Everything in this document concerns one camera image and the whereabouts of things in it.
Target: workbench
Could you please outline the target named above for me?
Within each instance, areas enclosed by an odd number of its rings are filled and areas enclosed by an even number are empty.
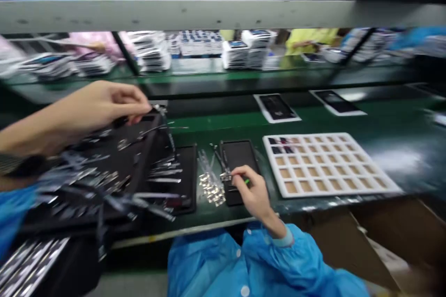
[[[424,109],[436,99],[406,86],[363,87],[338,90],[354,102],[366,116],[336,117],[329,113],[308,92],[284,93],[282,97],[302,118],[300,122],[268,124],[251,95],[169,101],[168,118],[178,147],[197,144],[209,158],[209,143],[220,140],[250,139],[256,149],[261,173],[265,178],[275,212],[284,216],[298,212],[326,209],[384,198],[367,195],[347,198],[283,199],[277,188],[262,143],[265,135],[348,132],[372,159],[407,193],[417,194],[441,190],[446,156],[445,129],[434,125]],[[220,174],[216,162],[214,171]],[[203,190],[197,187],[197,211],[177,217],[173,223],[154,220],[149,236],[115,243],[115,248],[168,239],[177,235],[228,227],[252,220],[244,206],[215,207],[208,203]]]

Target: cardboard box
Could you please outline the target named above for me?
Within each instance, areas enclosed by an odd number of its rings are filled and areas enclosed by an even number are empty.
[[[446,224],[417,199],[340,207],[293,220],[313,236],[328,265],[344,268],[371,283],[367,285],[374,296],[388,295],[389,291],[433,296],[446,282]],[[368,238],[409,266],[387,263],[386,267]]]

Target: black watch strap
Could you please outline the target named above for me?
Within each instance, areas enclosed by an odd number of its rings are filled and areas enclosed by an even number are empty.
[[[37,176],[47,171],[49,164],[43,155],[17,157],[0,153],[0,176],[29,177]]]

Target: white foam tray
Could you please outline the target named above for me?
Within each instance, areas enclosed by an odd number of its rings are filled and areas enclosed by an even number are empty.
[[[402,191],[348,133],[264,136],[263,143],[285,198]]]

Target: white shelf rail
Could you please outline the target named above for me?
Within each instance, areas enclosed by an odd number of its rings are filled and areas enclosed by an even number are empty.
[[[5,0],[0,33],[446,25],[446,6],[341,0]]]

